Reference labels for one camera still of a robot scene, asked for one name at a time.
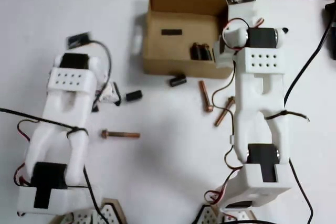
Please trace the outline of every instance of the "perforated panel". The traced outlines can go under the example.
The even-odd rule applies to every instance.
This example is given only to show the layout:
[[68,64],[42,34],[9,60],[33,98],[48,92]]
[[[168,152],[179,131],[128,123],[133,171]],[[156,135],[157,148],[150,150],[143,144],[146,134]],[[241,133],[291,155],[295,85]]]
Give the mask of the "perforated panel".
[[48,89],[82,91],[90,93],[92,85],[96,85],[96,77],[90,70],[73,68],[53,68]]
[[[112,206],[105,205],[101,209],[101,213],[105,216],[105,218],[107,218],[110,224],[120,224],[117,219],[117,215],[114,212]],[[93,224],[106,224],[106,222],[101,218],[100,215],[98,215],[96,211],[93,213],[92,219],[93,219]]]
[[197,224],[217,224],[217,216],[211,207],[205,207],[198,219]]
[[245,69],[247,73],[284,74],[284,57],[277,49],[245,48]]

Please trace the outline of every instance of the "white plastic part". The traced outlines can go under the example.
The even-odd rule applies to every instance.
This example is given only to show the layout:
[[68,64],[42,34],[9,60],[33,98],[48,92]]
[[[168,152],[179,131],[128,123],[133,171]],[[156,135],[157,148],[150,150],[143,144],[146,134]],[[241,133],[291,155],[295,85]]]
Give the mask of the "white plastic part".
[[218,217],[210,206],[203,208],[203,211],[196,224],[217,224]]
[[[48,82],[47,101],[42,118],[71,126],[85,127],[96,96],[96,87],[97,78],[91,70],[54,67]],[[66,127],[45,122],[38,124],[25,160],[29,178],[32,177],[37,162],[47,162],[45,157],[54,141],[53,137],[69,130]],[[74,132],[68,138],[71,153],[65,171],[65,181],[68,186],[78,186],[83,178],[89,138],[85,131]],[[94,195],[97,204],[100,205],[102,197],[99,188],[94,190]],[[34,208],[35,196],[36,188],[20,187],[18,211],[63,215],[93,207],[87,188],[52,189],[48,209]]]
[[239,67],[246,73],[285,73],[285,61],[281,50],[272,48],[244,48],[237,57]]
[[[101,213],[105,216],[110,224],[121,224],[117,219],[117,214],[111,205],[104,205],[101,209]],[[106,222],[101,218],[101,216],[94,211],[92,214],[92,224],[106,224]]]
[[260,207],[293,186],[289,164],[276,164],[275,173],[277,182],[263,182],[260,164],[244,164],[237,176],[227,184],[226,193],[218,204],[221,211],[246,210],[226,208],[241,201],[252,201],[251,207]]
[[102,103],[115,103],[119,101],[118,94],[114,88],[114,85],[110,82],[107,84],[106,88],[103,90],[99,101]]
[[[242,163],[247,161],[248,144],[255,141],[249,137],[250,125],[257,114],[265,117],[284,110],[283,73],[284,60],[279,49],[244,48],[236,56],[236,112],[235,151]],[[252,66],[251,62],[262,66]],[[256,91],[256,73],[263,73],[263,92]],[[287,117],[266,121],[272,134],[272,143],[280,153],[280,163],[289,161]]]
[[[95,186],[92,186],[92,190],[96,202],[100,206],[102,192]],[[87,188],[52,189],[48,209],[34,208],[35,195],[35,187],[20,187],[17,210],[19,212],[33,212],[36,214],[64,215],[69,212],[93,207]]]
[[91,224],[93,210],[80,210],[65,215],[60,224]]
[[243,47],[246,45],[248,39],[246,26],[236,30],[227,30],[224,36],[230,47]]
[[48,90],[66,90],[89,94],[91,87],[96,83],[93,72],[86,69],[53,68]]
[[[237,220],[251,220],[249,218],[248,214],[245,211],[235,211],[235,212],[227,211],[225,213],[236,217]],[[224,215],[224,217],[225,217],[225,221],[226,222],[234,221],[235,220],[234,218],[226,216],[226,215]]]

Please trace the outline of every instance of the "brass screw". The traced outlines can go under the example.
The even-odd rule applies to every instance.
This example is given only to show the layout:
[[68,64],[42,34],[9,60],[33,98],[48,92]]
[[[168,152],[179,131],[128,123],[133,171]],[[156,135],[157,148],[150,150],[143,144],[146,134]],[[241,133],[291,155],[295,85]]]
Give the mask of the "brass screw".
[[107,138],[108,136],[139,138],[140,133],[115,132],[115,131],[102,130],[101,137]]
[[[235,103],[236,103],[235,97],[229,97],[226,101],[225,108],[229,110],[232,107],[232,105]],[[216,127],[218,127],[221,124],[226,114],[227,114],[227,111],[223,110],[222,113],[219,115],[217,121],[215,122]]]
[[206,112],[212,112],[214,110],[214,107],[210,104],[210,100],[208,97],[208,93],[206,92],[204,81],[199,81],[198,83],[204,100],[204,110]]

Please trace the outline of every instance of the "small screw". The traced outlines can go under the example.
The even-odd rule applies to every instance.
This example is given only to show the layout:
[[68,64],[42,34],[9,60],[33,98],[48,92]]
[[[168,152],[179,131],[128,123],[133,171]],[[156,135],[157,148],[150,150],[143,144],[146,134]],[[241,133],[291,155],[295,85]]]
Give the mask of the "small screw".
[[103,130],[101,132],[102,138],[107,138],[108,136],[139,138],[140,133],[114,132],[114,131],[108,131],[108,130]]
[[[235,97],[229,97],[226,101],[225,108],[229,110],[232,107],[232,105],[235,103],[236,103]],[[219,115],[217,121],[215,122],[216,127],[218,127],[221,124],[226,114],[227,114],[227,110],[223,110],[222,113]]]
[[214,110],[214,107],[210,104],[208,93],[206,92],[206,88],[205,88],[205,83],[204,81],[199,81],[198,84],[199,84],[199,88],[201,89],[201,93],[202,93],[203,100],[204,100],[204,110],[206,112],[212,112]]

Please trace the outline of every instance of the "hex bolt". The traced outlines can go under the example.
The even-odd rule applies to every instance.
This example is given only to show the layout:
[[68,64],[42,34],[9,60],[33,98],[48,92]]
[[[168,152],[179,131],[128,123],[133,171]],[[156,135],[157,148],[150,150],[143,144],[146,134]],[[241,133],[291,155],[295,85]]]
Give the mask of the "hex bolt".
[[[229,97],[226,101],[225,108],[229,110],[235,103],[236,103],[235,97]],[[216,127],[218,127],[221,124],[226,114],[227,110],[223,110],[222,113],[219,115],[217,121],[215,122]]]
[[199,81],[198,84],[199,84],[199,88],[201,89],[201,93],[202,93],[203,100],[204,100],[204,111],[212,112],[214,110],[214,107],[210,104],[208,93],[206,92],[206,88],[205,88],[205,83],[204,81]]
[[140,133],[115,132],[115,131],[102,130],[101,137],[107,138],[108,136],[139,138]]

